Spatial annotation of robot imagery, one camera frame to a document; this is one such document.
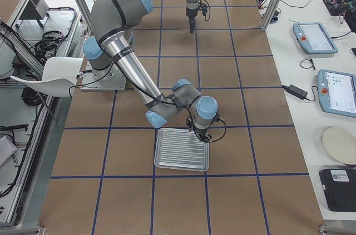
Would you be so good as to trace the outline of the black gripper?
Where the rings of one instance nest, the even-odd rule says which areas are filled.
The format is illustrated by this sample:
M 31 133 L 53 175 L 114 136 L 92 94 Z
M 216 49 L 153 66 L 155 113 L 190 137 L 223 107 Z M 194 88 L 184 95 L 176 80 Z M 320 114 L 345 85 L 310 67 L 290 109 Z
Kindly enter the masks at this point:
M 192 127 L 195 136 L 202 142 L 210 142 L 212 136 L 207 132 L 207 129 L 199 129 L 195 126 Z
M 199 11 L 199 9 L 197 7 L 193 8 L 193 9 L 186 7 L 186 15 L 189 18 L 189 32 L 190 33 L 193 33 L 195 30 L 195 17 L 197 16 L 198 11 Z

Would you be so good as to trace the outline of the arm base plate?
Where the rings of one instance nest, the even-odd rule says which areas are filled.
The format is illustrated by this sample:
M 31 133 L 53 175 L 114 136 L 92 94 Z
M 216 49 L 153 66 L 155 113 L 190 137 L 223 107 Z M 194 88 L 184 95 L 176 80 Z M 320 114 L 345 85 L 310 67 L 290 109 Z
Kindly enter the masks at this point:
M 111 62 L 110 57 L 105 54 L 96 59 L 87 59 L 86 69 L 91 70 L 84 74 L 82 79 L 82 91 L 124 91 L 126 77 Z

